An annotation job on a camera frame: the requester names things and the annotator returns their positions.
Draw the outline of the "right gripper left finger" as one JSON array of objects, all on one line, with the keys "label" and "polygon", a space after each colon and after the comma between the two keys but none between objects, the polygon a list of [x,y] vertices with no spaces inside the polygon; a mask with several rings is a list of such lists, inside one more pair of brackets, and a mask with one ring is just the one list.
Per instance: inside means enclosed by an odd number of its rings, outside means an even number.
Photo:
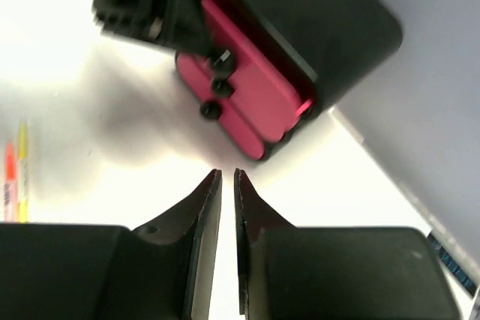
[{"label": "right gripper left finger", "polygon": [[207,319],[222,173],[138,226],[1,225],[3,319]]}]

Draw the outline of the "pink top drawer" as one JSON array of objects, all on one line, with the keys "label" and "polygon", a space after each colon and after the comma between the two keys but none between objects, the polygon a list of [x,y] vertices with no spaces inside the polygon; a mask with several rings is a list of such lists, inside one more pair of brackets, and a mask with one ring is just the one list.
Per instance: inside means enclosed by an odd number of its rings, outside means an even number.
[{"label": "pink top drawer", "polygon": [[211,90],[228,100],[263,143],[278,143],[312,106],[308,78],[243,0],[202,0],[214,41],[227,59],[202,58]]}]

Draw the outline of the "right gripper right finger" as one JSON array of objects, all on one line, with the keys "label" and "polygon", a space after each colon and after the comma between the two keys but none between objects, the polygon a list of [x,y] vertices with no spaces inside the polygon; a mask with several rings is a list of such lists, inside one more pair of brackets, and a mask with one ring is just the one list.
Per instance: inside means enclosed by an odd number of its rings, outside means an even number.
[{"label": "right gripper right finger", "polygon": [[297,227],[234,172],[239,312],[246,319],[459,319],[411,227]]}]

